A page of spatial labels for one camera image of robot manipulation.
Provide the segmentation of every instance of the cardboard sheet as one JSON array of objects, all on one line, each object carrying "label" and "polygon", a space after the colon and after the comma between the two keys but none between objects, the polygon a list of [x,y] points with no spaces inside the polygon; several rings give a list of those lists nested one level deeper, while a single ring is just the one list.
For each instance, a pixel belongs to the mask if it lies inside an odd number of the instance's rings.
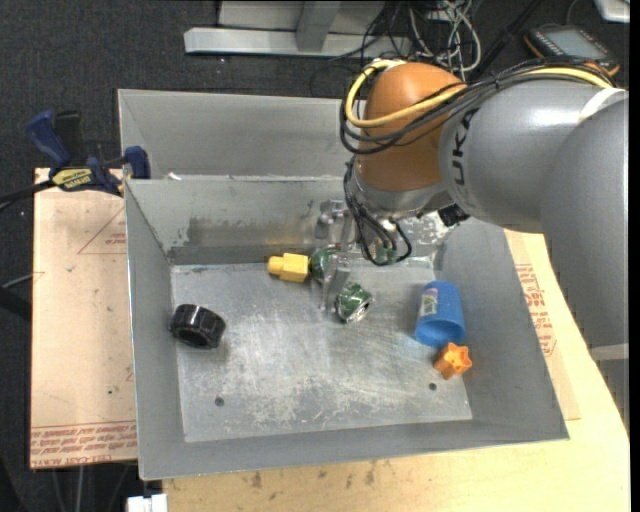
[{"label": "cardboard sheet", "polygon": [[35,196],[30,467],[135,460],[124,202]]}]

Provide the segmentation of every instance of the black tape roll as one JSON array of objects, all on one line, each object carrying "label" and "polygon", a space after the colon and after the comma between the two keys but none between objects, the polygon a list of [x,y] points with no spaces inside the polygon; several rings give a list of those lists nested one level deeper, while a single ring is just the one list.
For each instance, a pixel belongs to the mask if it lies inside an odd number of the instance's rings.
[{"label": "black tape roll", "polygon": [[216,348],[227,325],[213,311],[195,304],[181,304],[169,329],[183,343],[201,349]]}]

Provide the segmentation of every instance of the blue clamp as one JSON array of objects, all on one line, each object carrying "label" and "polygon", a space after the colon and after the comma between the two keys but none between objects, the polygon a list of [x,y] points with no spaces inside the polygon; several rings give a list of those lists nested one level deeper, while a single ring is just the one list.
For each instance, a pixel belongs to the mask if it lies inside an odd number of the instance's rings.
[{"label": "blue clamp", "polygon": [[[53,112],[44,111],[27,125],[27,135],[36,147],[51,157],[54,166],[49,170],[49,180],[64,191],[97,190],[122,195],[122,180],[109,172],[108,167],[90,156],[83,166],[70,166],[72,155],[57,135],[53,123]],[[125,149],[124,156],[116,160],[125,166],[124,178],[149,179],[151,169],[147,153],[140,146]]]}]

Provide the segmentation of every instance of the blue cup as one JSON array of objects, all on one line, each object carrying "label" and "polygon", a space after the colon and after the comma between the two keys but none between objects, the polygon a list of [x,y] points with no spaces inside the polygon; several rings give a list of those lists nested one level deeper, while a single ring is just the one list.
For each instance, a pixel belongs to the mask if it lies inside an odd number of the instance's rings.
[{"label": "blue cup", "polygon": [[466,337],[462,300],[458,287],[449,281],[431,281],[422,289],[416,322],[416,339],[437,349]]}]

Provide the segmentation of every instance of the black carpet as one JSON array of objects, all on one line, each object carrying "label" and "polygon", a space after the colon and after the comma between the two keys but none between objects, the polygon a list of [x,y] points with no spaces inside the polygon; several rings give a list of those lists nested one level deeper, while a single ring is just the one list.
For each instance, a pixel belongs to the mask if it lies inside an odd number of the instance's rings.
[{"label": "black carpet", "polygon": [[[342,96],[349,72],[339,66],[327,68],[323,59],[185,55],[183,33],[194,26],[213,25],[216,3],[0,0],[0,196],[30,186],[32,170],[50,165],[24,132],[26,123],[46,109],[79,110],[89,147],[116,156],[119,88]],[[483,45],[488,46],[527,3],[477,0],[475,26]],[[526,28],[564,23],[569,3],[543,1]],[[603,21],[592,0],[575,4],[572,21],[612,48],[622,61],[616,78],[628,86],[629,25]],[[530,57],[521,37],[516,37],[492,69],[499,71]],[[356,69],[357,62],[352,64]],[[19,201],[0,211],[0,285],[31,273],[32,243],[33,201]],[[31,300],[28,281],[10,290]],[[0,308],[0,326],[0,462],[27,510],[61,510],[56,480],[66,509],[73,510],[77,470],[52,475],[28,469],[30,323]],[[136,474],[135,467],[119,464],[87,468],[82,510],[106,510],[119,482],[123,497],[144,492]],[[10,492],[3,489],[9,488],[0,485],[0,493]],[[0,510],[5,510],[4,504],[9,507],[10,502],[2,499],[0,495]],[[120,510],[120,499],[113,503],[113,510]]]}]

